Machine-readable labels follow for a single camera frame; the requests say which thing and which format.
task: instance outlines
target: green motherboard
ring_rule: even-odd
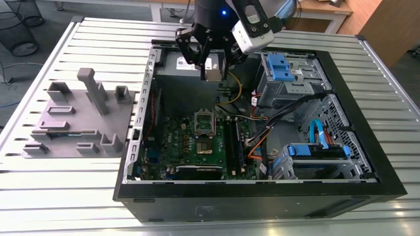
[[[214,166],[222,168],[221,179],[254,179],[254,162],[245,160],[243,148],[230,137],[238,137],[239,147],[250,136],[250,123],[245,119],[231,120],[229,117],[211,118],[194,116],[166,117],[162,124],[158,150],[146,151],[149,160],[143,179],[167,180],[174,178],[175,166]],[[211,129],[211,135],[197,136],[198,129]]]

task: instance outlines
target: blue plastic latch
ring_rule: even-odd
[[[351,156],[351,151],[349,150],[349,147],[342,146],[342,151],[343,151],[345,156],[349,158]]]
[[[310,150],[307,145],[293,145],[295,156],[310,156]]]
[[[289,70],[289,63],[282,54],[267,54],[267,65],[275,81],[294,81],[294,75]]]
[[[294,156],[294,149],[291,146],[287,146],[289,156]]]

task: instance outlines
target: wire mesh waste basket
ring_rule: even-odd
[[[22,24],[23,16],[0,12],[0,43],[15,57],[26,56],[38,49],[30,30]]]
[[[38,26],[43,22],[34,0],[3,0],[14,13],[23,15],[23,24],[27,27]]]

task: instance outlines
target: sticker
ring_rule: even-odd
[[[263,174],[266,173],[266,167],[263,166],[262,163],[259,164],[259,170],[262,171]]]
[[[211,66],[210,58],[207,58],[205,61],[205,70],[211,70],[211,67],[213,66]],[[175,69],[177,70],[197,70],[195,65],[187,64],[183,57],[178,57],[175,59]]]
[[[293,74],[302,75],[301,70],[291,70]]]
[[[255,107],[255,103],[257,103],[257,98],[253,97],[253,98],[250,99],[250,105],[253,105],[253,106]]]
[[[247,16],[247,21],[250,24],[254,24],[259,22],[259,18],[257,15],[251,15],[251,16]]]

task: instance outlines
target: motherboard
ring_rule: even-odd
[[[250,136],[246,119],[218,117],[199,110],[191,116],[165,117],[158,148],[145,151],[146,180],[254,179],[255,164],[245,159]]]

